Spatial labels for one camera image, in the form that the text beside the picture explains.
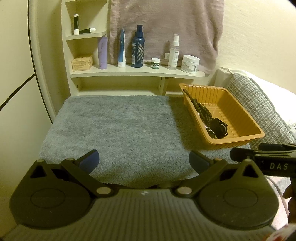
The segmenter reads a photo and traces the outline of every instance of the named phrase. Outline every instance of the soap box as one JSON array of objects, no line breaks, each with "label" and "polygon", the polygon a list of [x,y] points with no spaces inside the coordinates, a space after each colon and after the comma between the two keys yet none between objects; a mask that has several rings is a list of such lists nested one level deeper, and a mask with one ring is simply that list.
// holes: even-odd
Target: soap box
[{"label": "soap box", "polygon": [[78,57],[72,60],[73,71],[89,70],[93,65],[92,55]]}]

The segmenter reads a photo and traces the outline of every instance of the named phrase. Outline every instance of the cabinet door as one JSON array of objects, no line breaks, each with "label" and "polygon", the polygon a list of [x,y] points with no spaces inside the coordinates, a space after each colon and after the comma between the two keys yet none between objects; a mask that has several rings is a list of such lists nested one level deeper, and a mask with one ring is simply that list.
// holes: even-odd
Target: cabinet door
[{"label": "cabinet door", "polygon": [[28,1],[0,0],[0,105],[34,74],[27,16]]},{"label": "cabinet door", "polygon": [[15,225],[9,198],[38,159],[50,125],[35,77],[0,111],[0,236]]}]

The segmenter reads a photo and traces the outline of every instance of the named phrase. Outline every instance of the person's hand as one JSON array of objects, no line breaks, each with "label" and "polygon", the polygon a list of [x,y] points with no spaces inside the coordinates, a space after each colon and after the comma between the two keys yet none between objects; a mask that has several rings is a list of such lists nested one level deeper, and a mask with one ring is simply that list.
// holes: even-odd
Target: person's hand
[{"label": "person's hand", "polygon": [[296,223],[296,200],[294,197],[294,190],[292,184],[290,184],[285,192],[283,193],[283,198],[290,198],[289,204],[288,204],[288,209],[290,211],[289,217],[288,217],[288,222],[289,223]]}]

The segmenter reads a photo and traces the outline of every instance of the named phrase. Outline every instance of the tray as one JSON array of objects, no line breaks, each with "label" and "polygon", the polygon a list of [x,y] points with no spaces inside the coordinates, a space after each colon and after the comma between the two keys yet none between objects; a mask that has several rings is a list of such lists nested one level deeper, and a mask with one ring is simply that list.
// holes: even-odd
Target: tray
[{"label": "tray", "polygon": [[195,121],[197,131],[202,137],[205,149],[214,150],[247,144],[249,141],[265,136],[263,130],[253,117],[225,88],[203,85],[179,84],[180,88],[189,91],[194,99],[203,103],[213,118],[218,117],[228,126],[228,135],[222,139],[212,139],[190,98],[183,92],[184,104]]}]

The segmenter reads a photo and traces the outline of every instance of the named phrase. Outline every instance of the clear spray bottle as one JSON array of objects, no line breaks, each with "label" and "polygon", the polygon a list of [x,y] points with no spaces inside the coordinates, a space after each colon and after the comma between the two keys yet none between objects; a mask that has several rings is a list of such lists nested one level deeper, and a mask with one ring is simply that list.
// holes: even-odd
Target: clear spray bottle
[{"label": "clear spray bottle", "polygon": [[174,40],[170,47],[170,57],[168,59],[168,68],[170,70],[175,70],[177,67],[179,51],[179,35],[175,34]]}]

